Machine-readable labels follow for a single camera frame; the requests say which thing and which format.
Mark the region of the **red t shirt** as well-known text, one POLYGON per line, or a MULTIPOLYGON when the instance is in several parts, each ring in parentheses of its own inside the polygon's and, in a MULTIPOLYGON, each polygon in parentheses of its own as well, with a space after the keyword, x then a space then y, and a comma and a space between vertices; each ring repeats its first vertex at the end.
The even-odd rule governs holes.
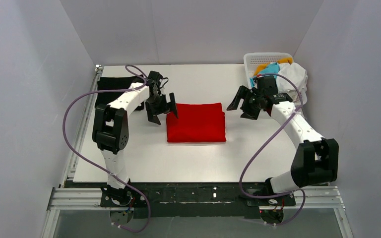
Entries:
POLYGON ((178 116, 166 116, 169 143, 226 142, 226 120, 221 103, 176 104, 178 116))

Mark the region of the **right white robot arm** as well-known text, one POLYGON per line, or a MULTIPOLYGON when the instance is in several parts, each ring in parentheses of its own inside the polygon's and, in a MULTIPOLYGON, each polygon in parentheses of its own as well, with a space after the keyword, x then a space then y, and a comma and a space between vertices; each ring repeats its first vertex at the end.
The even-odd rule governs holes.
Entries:
POLYGON ((339 145, 335 139, 325 138, 315 131, 301 114, 298 106, 287 93, 280 93, 276 84, 276 73, 256 76, 256 86, 240 86, 227 110, 242 110, 241 117, 256 120, 261 111, 268 113, 280 124, 278 130, 256 151, 245 165, 239 179, 243 177, 256 156, 281 132, 285 131, 293 142, 296 153, 290 170, 268 178, 261 191, 242 194, 254 199, 276 198, 290 194, 303 187, 336 181, 338 176, 339 145))

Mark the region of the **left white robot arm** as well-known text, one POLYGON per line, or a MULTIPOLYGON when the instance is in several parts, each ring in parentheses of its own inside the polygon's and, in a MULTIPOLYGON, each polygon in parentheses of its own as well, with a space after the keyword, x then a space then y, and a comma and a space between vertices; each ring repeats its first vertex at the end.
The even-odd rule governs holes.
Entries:
POLYGON ((108 174, 108 186, 124 189, 129 182, 123 150, 129 140, 128 118, 141 104, 145 105, 149 122, 160 124, 158 115, 173 113, 178 115, 175 96, 164 93, 164 77, 151 71, 146 81, 135 79, 127 91, 108 104, 95 108, 92 140, 104 157, 108 174))

